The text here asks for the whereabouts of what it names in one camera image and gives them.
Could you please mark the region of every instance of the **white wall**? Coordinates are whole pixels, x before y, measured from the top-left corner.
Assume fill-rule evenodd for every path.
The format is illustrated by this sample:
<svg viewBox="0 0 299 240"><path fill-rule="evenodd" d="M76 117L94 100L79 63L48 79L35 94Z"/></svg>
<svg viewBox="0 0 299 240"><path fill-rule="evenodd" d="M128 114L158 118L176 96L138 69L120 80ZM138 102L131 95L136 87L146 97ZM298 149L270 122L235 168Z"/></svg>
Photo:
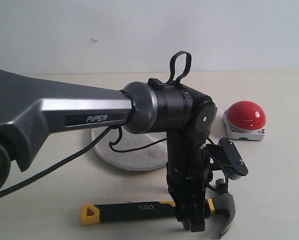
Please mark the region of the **white wall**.
<svg viewBox="0 0 299 240"><path fill-rule="evenodd" d="M299 0L0 0L7 71L168 72L179 50L194 71L299 68Z"/></svg>

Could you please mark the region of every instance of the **yellow and black handle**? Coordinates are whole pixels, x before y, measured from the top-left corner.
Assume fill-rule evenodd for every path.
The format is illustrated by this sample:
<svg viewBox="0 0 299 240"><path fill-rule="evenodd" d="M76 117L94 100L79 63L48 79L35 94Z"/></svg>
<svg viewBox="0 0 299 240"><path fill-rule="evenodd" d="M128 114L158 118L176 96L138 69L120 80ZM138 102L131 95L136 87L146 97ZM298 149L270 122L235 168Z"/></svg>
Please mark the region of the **yellow and black handle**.
<svg viewBox="0 0 299 240"><path fill-rule="evenodd" d="M213 200L207 200L210 212L215 211ZM108 222L136 221L174 217L173 201L145 201L117 204L85 204L81 208L83 225Z"/></svg>

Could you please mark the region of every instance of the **hammer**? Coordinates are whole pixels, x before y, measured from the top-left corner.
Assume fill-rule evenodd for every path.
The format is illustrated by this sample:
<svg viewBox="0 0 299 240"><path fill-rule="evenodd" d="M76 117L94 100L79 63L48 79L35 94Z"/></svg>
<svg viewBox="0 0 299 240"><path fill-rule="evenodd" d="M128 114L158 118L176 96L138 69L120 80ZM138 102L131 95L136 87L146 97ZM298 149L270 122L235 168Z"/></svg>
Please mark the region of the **hammer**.
<svg viewBox="0 0 299 240"><path fill-rule="evenodd" d="M227 218L225 226L221 229L221 238L230 228L236 214L233 196L228 192L222 178L216 180L216 189L219 196L205 200L204 218L213 214L220 214ZM99 223L138 221L161 219L175 216L174 201L144 201L126 202L116 204L85 204L80 211L82 225Z"/></svg>

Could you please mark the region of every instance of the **red button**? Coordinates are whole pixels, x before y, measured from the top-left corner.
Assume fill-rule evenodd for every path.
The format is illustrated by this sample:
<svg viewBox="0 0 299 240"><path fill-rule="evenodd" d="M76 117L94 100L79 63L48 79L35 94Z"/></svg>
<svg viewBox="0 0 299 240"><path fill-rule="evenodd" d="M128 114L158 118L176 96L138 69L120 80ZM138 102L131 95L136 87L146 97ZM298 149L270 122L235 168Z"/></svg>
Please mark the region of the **red button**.
<svg viewBox="0 0 299 240"><path fill-rule="evenodd" d="M246 130L261 129L266 124L264 110L252 101L238 101L230 106L227 119L235 126Z"/></svg>

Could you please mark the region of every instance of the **round metal base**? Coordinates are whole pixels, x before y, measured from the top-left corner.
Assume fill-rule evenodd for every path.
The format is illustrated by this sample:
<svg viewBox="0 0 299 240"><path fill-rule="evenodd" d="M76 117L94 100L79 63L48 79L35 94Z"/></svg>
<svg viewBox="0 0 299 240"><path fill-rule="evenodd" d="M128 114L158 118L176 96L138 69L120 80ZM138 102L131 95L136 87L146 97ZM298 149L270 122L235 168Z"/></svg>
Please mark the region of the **round metal base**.
<svg viewBox="0 0 299 240"><path fill-rule="evenodd" d="M93 141L104 131L104 129L105 127L92 129L91 140ZM139 148L166 138L165 132L131 134L123 128L122 133L122 140L118 145L114 146L117 150ZM98 144L94 146L95 152L104 161L127 171L151 171L166 167L166 163L168 161L166 141L142 150L118 153L112 151L109 147L109 142L115 142L118 136L118 130L111 130Z"/></svg>

